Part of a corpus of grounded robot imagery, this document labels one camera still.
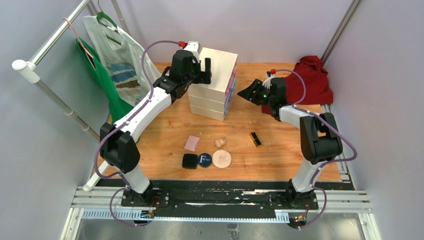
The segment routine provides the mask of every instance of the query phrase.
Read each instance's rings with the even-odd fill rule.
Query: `plastic bag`
[[[140,57],[144,48],[121,28],[99,24],[95,16],[84,16],[82,21],[101,64],[113,82],[114,91],[122,100],[134,107],[150,91],[150,85],[141,66]],[[158,69],[147,54],[143,64],[152,81],[160,77]]]

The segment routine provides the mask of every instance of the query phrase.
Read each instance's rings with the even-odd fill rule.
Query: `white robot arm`
[[[289,181],[285,202],[291,206],[304,205],[314,194],[314,184],[321,173],[321,165],[332,161],[343,151],[341,139],[308,111],[287,102],[286,82],[282,77],[269,74],[266,82],[259,79],[238,95],[253,104],[265,105],[276,120],[300,129],[300,146],[304,159],[296,175]],[[331,113],[315,113],[337,129]]]
[[[116,130],[117,126],[123,126],[110,135],[101,146],[100,156],[123,174],[131,190],[141,195],[141,199],[147,201],[151,199],[148,194],[143,196],[150,186],[150,181],[138,166],[140,153],[136,141],[153,119],[181,98],[191,84],[211,83],[211,59],[204,59],[205,70],[201,71],[199,47],[198,42],[190,41],[184,49],[177,50],[173,55],[171,66],[167,67],[162,76],[154,82],[151,98],[147,95],[114,125],[105,123],[100,129],[102,140]]]

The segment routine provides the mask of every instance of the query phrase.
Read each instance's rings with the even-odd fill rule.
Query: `white wall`
[[[364,0],[326,65],[384,240],[424,235],[423,12],[422,0]]]
[[[0,8],[0,239],[58,239],[76,187],[93,166],[97,141],[11,65],[29,60],[79,2],[14,0]],[[75,26],[88,40],[82,18]],[[99,131],[108,102],[88,74],[71,30],[36,72]]]
[[[239,54],[239,62],[298,62],[322,56],[352,0],[118,0],[131,35],[141,45],[157,40],[199,41]],[[100,1],[117,19],[110,0]],[[151,49],[170,62],[175,46]]]

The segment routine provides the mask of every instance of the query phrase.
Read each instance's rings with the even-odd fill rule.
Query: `red towel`
[[[333,91],[329,86],[327,70],[318,56],[304,56],[296,63],[294,70],[299,74],[306,86],[306,96],[299,104],[332,104]],[[301,99],[304,89],[299,78],[293,73],[285,78],[287,101],[295,103]],[[262,112],[269,114],[268,107],[262,107]]]

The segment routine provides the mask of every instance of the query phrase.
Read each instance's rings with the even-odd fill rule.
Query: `pink sponge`
[[[194,152],[196,150],[196,147],[198,146],[199,140],[200,138],[198,138],[197,136],[188,136],[184,149]]]

